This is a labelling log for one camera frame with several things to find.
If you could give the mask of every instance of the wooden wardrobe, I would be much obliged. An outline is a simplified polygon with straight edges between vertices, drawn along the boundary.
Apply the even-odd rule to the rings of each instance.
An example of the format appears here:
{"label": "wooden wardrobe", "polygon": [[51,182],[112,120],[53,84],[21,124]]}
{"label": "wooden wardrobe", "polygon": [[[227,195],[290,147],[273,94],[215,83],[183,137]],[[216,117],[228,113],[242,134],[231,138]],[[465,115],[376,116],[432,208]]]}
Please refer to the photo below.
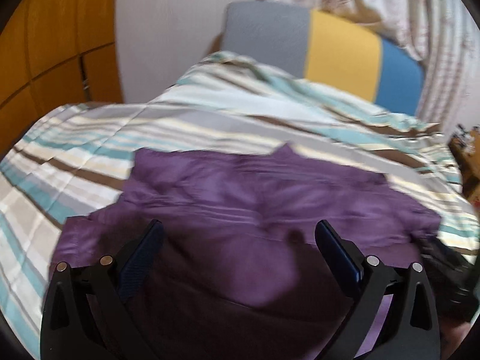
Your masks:
{"label": "wooden wardrobe", "polygon": [[52,109],[122,102],[115,0],[22,0],[0,33],[0,154]]}

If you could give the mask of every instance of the striped comforter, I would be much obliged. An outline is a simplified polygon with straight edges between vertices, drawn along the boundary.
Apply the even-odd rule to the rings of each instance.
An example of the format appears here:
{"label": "striped comforter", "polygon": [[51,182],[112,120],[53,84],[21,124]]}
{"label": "striped comforter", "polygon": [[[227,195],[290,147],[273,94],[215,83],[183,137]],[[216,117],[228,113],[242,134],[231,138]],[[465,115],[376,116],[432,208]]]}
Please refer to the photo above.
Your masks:
{"label": "striped comforter", "polygon": [[439,238],[473,258],[479,224],[437,126],[226,52],[147,104],[62,106],[0,163],[0,309],[39,359],[42,298],[65,219],[116,201],[141,147],[300,155],[387,174],[442,217]]}

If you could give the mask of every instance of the curtain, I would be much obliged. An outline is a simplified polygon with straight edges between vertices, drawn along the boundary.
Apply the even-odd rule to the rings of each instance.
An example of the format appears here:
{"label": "curtain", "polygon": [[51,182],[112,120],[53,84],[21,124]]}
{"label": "curtain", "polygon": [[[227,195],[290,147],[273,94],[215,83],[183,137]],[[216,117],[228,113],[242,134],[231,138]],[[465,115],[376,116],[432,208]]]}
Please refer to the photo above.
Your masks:
{"label": "curtain", "polygon": [[451,133],[480,61],[480,31],[461,0],[272,1],[325,10],[392,40],[425,70],[416,115]]}

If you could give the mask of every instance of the wooden desk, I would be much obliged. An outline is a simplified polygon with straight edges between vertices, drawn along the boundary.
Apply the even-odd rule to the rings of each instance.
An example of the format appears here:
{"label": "wooden desk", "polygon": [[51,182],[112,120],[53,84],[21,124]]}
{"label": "wooden desk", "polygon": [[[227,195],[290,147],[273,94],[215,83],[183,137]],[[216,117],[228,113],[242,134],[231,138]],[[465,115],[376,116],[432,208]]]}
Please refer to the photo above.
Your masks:
{"label": "wooden desk", "polygon": [[452,139],[448,147],[462,173],[462,194],[470,203],[473,203],[480,196],[480,134],[477,132],[471,132],[471,134],[475,137],[476,150],[474,154],[465,154],[458,139]]}

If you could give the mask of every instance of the metal pin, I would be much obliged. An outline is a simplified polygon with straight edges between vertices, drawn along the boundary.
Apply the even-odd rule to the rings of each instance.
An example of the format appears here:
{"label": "metal pin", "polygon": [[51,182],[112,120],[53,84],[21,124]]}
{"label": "metal pin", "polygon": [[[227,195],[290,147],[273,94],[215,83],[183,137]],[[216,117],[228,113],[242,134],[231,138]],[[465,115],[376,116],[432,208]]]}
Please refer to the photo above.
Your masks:
{"label": "metal pin", "polygon": [[417,272],[419,272],[419,273],[420,273],[421,271],[423,271],[422,264],[419,264],[418,262],[414,262],[414,263],[412,264],[412,268],[413,268],[414,271],[417,271]]}
{"label": "metal pin", "polygon": [[112,264],[112,262],[113,257],[109,256],[108,254],[100,259],[100,264],[102,264],[103,266],[109,266],[110,264]]}
{"label": "metal pin", "polygon": [[62,261],[57,264],[57,271],[63,272],[65,269],[67,269],[67,263]]}
{"label": "metal pin", "polygon": [[368,256],[367,257],[367,262],[371,266],[377,266],[378,264],[380,264],[380,260],[376,256]]}

